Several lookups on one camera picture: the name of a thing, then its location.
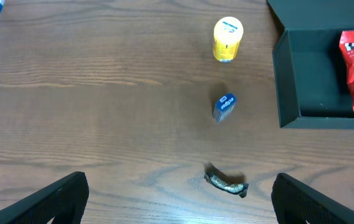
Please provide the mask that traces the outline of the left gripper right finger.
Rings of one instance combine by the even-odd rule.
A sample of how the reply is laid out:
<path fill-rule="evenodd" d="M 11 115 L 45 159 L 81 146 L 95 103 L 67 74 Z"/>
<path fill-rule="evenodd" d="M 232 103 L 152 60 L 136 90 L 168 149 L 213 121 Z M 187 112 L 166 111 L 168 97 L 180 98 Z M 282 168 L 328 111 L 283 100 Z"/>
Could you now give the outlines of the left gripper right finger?
<path fill-rule="evenodd" d="M 354 211 L 285 173 L 272 186 L 279 224 L 354 224 Z"/>

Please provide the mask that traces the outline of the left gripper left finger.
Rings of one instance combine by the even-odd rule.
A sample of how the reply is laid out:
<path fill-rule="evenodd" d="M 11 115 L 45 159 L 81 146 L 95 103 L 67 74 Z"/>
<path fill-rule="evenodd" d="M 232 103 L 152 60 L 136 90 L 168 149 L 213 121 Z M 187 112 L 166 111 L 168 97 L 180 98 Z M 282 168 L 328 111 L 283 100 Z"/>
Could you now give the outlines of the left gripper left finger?
<path fill-rule="evenodd" d="M 73 172 L 0 210 L 0 224 L 80 224 L 88 197 L 86 175 Z"/>

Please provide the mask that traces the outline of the black gift box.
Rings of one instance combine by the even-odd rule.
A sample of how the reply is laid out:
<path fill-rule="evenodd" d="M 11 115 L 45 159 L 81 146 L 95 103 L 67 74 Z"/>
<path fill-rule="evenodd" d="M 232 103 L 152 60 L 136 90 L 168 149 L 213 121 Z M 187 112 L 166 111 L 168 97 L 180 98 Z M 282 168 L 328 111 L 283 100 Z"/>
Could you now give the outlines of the black gift box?
<path fill-rule="evenodd" d="M 268 0 L 283 29 L 273 52 L 282 128 L 354 129 L 341 33 L 354 30 L 354 0 Z"/>

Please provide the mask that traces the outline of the yellow round container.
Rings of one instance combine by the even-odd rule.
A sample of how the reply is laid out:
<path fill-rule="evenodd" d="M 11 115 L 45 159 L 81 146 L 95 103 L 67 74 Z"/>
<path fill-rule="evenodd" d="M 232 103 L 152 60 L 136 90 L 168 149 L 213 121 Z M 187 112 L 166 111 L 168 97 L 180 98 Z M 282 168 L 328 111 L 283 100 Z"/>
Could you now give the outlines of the yellow round container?
<path fill-rule="evenodd" d="M 231 62 L 237 56 L 243 34 L 244 27 L 237 18 L 221 18 L 213 30 L 214 58 L 223 63 Z"/>

